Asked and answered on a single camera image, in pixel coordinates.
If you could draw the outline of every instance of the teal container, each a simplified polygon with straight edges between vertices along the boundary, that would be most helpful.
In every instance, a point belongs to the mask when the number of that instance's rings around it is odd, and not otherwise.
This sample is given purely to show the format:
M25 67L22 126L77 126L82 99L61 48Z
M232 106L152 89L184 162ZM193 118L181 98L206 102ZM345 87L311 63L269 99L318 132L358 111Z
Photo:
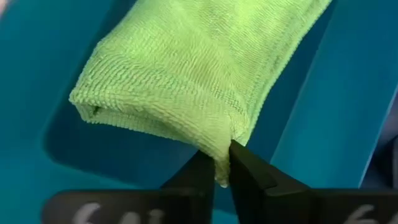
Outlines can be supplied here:
M0 223L66 189L154 189L195 153L84 123L67 98L133 0L15 0L0 19ZM398 2L336 0L264 103L248 148L312 187L359 187L398 84ZM213 223L237 223L216 188Z

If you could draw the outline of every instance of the green microfiber towel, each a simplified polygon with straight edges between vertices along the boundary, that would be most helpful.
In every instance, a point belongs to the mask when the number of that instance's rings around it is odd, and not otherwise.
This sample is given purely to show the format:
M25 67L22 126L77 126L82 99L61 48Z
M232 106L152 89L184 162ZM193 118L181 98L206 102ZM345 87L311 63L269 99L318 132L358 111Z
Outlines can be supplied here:
M83 120L193 144L228 184L261 106L330 0L138 0L101 40L70 101Z

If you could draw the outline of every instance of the towel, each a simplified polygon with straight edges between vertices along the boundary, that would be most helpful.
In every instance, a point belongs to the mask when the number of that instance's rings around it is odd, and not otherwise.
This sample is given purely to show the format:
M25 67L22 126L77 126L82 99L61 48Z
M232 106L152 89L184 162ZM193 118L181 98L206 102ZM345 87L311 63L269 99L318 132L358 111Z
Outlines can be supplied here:
M81 118L193 144L228 184L262 104L330 0L138 0L70 93Z

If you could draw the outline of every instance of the towel fold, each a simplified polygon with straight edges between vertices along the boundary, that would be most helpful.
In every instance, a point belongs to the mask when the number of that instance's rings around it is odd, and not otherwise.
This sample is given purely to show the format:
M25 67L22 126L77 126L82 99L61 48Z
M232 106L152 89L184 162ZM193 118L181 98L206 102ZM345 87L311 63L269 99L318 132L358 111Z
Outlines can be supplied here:
M329 2L138 0L98 43L70 101L89 123L193 144L226 185L231 140L247 143L266 95Z

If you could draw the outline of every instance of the printed number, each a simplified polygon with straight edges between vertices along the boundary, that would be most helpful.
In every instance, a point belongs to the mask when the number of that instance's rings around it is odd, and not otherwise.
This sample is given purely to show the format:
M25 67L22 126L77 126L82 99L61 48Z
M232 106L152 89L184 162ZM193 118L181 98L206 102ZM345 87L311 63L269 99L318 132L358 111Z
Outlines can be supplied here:
M99 210L101 205L98 203L87 203L83 205L73 217L73 224L92 224L88 220ZM162 224L162 218L165 213L160 209L153 209L148 212L149 224ZM141 224L141 217L138 213L127 212L121 218L119 224Z
M374 205L361 205L348 217L344 224L379 224L378 221L373 219L361 219L366 213L373 210ZM398 224L398 213L396 213L387 224Z

